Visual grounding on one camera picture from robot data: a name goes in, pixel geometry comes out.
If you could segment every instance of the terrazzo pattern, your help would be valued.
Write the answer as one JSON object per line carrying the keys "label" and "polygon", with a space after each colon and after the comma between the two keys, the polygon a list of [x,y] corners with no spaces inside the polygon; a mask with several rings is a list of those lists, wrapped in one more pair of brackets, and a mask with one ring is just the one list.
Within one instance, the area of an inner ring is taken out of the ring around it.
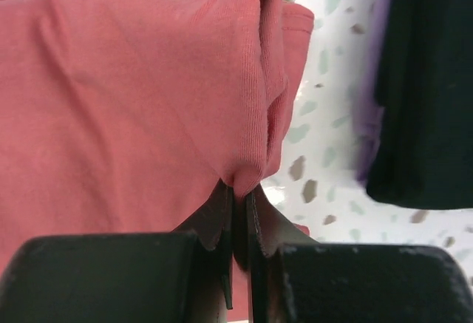
{"label": "terrazzo pattern", "polygon": [[445,248],[473,286],[473,210],[374,203],[354,181],[359,142],[351,118],[375,2],[295,1],[316,14],[316,23],[281,169],[263,182],[270,201],[320,241]]}

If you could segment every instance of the folded garment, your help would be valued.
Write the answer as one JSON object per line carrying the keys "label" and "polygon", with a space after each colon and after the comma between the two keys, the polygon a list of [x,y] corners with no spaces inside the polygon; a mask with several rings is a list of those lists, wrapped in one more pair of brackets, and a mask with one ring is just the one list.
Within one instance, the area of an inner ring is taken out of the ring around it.
{"label": "folded garment", "polygon": [[385,108],[367,193],[473,207],[473,0],[392,0],[375,97]]}
{"label": "folded garment", "polygon": [[357,179],[362,183],[366,182],[379,147],[383,108],[375,102],[374,90],[390,2],[391,0],[375,0],[373,4],[366,67],[358,89],[358,100],[353,108],[353,128],[361,136]]}
{"label": "folded garment", "polygon": [[[283,0],[0,1],[0,270],[48,234],[170,231],[274,173],[312,13]],[[235,310],[248,316],[243,276]]]}

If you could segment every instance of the purple fabric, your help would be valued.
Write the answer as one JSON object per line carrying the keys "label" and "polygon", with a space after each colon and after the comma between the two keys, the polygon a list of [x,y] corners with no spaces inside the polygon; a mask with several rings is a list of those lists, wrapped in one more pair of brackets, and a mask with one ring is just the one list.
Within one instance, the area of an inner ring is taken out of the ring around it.
{"label": "purple fabric", "polygon": [[363,183],[367,178],[379,147],[383,108],[375,102],[374,90],[390,2],[391,0],[375,0],[373,6],[366,69],[359,87],[358,100],[353,115],[355,132],[361,136],[357,179]]}

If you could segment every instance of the red fabric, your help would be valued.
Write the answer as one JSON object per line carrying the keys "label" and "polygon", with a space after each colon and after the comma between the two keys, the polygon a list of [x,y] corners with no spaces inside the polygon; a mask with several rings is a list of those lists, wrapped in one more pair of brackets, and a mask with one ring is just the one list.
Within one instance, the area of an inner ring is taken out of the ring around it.
{"label": "red fabric", "polygon": [[309,10],[3,0],[0,19],[0,269],[30,237],[170,231],[219,178],[243,197],[278,169]]}

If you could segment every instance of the black garment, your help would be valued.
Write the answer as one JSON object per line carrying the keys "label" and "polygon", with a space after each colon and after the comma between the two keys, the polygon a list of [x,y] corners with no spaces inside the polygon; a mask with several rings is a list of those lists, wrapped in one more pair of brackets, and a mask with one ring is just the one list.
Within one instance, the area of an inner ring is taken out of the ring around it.
{"label": "black garment", "polygon": [[385,114],[367,193],[473,207],[473,0],[392,0],[375,98]]}

